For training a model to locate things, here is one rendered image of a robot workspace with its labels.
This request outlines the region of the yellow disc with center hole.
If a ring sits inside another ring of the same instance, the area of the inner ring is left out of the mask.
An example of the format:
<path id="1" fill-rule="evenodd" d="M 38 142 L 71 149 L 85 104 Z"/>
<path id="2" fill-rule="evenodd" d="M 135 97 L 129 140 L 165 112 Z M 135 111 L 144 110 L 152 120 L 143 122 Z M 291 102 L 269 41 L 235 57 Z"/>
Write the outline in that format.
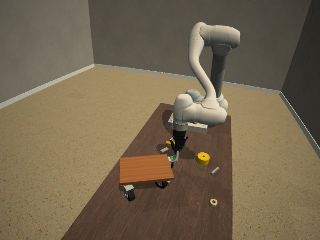
<path id="1" fill-rule="evenodd" d="M 197 156 L 197 163 L 201 166 L 206 166 L 209 164 L 210 156 L 207 153 L 201 152 Z"/>

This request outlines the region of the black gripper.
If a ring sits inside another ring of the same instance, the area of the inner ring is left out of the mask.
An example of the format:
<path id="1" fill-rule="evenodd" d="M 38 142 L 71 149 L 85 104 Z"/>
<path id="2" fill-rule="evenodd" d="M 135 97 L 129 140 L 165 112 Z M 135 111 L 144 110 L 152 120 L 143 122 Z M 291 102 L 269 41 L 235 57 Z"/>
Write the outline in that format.
<path id="1" fill-rule="evenodd" d="M 184 148 L 184 145 L 187 139 L 189 138 L 185 134 L 186 134 L 186 131 L 180 132 L 180 131 L 173 130 L 173 137 L 172 139 L 169 139 L 169 141 L 171 142 L 172 149 L 175 152 L 174 157 L 176 160 L 179 159 L 179 153 L 181 152 L 180 150 Z M 174 145 L 174 140 L 175 140 L 175 145 Z"/>

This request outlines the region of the wooden dolly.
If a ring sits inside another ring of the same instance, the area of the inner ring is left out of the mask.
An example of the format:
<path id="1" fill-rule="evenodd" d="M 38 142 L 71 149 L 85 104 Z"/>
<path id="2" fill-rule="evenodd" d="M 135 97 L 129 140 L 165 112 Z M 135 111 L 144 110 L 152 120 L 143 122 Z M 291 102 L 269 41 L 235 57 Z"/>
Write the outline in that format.
<path id="1" fill-rule="evenodd" d="M 155 183 L 165 189 L 175 177 L 172 171 L 175 156 L 167 154 L 120 158 L 120 186 L 131 202 L 136 199 L 133 185 Z"/>

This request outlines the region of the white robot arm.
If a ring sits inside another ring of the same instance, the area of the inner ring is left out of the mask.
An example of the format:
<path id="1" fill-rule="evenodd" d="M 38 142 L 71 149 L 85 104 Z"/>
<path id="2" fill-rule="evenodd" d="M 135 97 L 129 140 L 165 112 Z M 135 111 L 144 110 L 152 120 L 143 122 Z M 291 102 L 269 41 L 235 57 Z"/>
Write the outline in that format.
<path id="1" fill-rule="evenodd" d="M 197 23 L 189 37 L 188 61 L 190 68 L 206 95 L 195 89 L 177 96 L 173 106 L 173 128 L 185 132 L 189 123 L 219 126 L 227 118 L 228 102 L 222 94 L 228 55 L 240 45 L 241 33 L 229 26 L 210 26 Z M 200 65 L 199 58 L 204 47 L 213 52 L 210 80 Z M 206 99 L 206 100 L 205 100 Z"/>

